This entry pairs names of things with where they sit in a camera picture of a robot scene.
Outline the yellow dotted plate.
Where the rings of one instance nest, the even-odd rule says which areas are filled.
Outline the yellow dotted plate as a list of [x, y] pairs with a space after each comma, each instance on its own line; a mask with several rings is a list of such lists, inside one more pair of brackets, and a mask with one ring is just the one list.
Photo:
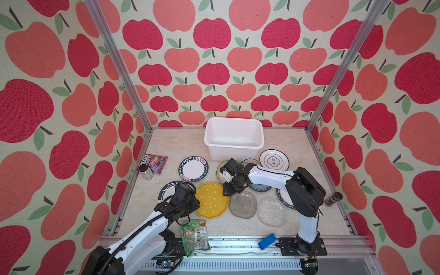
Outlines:
[[207, 219], [220, 217], [228, 209], [229, 197], [223, 195], [220, 183], [203, 183], [197, 188], [196, 198], [200, 207], [196, 213]]

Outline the white plate green text rim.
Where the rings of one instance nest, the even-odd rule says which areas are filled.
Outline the white plate green text rim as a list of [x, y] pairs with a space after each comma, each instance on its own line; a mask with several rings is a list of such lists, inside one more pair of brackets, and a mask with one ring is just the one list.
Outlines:
[[186, 182], [198, 182], [208, 174], [208, 162], [199, 156], [191, 156], [184, 159], [179, 167], [178, 174]]

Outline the white plate cloud emblem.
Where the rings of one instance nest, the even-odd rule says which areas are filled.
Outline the white plate cloud emblem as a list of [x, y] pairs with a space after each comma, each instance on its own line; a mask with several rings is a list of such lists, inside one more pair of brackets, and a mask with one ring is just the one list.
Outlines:
[[290, 166], [288, 157], [283, 152], [275, 149], [263, 151], [259, 161], [262, 167], [279, 171], [288, 171]]

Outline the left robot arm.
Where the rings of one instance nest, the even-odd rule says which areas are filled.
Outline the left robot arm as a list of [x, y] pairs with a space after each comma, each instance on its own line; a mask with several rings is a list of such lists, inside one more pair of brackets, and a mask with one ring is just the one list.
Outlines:
[[82, 271], [84, 275], [134, 275], [147, 261], [166, 250], [174, 238], [168, 227], [200, 207], [196, 187], [179, 183], [175, 193], [157, 204], [151, 215], [129, 235], [107, 248], [94, 249]]

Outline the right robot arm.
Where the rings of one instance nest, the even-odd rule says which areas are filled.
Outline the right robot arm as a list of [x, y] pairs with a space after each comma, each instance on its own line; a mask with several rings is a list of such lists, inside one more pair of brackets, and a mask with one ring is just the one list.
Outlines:
[[252, 184], [263, 184], [287, 192], [294, 209], [300, 213], [299, 240], [312, 244], [318, 239], [319, 213], [326, 192], [307, 169], [299, 167], [294, 171], [280, 171], [254, 163], [242, 165], [230, 159], [220, 168], [220, 173], [226, 180], [223, 194], [227, 197], [243, 192]]

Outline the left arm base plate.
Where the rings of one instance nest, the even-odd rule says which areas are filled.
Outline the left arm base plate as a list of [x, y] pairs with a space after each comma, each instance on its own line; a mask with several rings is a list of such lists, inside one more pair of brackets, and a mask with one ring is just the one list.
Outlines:
[[153, 252], [152, 258], [154, 257], [177, 257], [177, 256], [185, 256], [185, 250], [181, 237], [175, 237], [170, 239], [163, 239], [159, 244], [164, 244], [165, 247], [162, 250], [158, 249], [150, 249], [148, 248], [148, 252]]

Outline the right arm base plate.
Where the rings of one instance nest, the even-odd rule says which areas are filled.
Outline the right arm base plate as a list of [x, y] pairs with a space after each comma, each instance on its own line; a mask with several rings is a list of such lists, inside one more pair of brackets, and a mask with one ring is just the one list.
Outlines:
[[323, 239], [317, 236], [313, 243], [309, 244], [301, 238], [278, 238], [276, 244], [283, 256], [327, 256], [327, 249]]

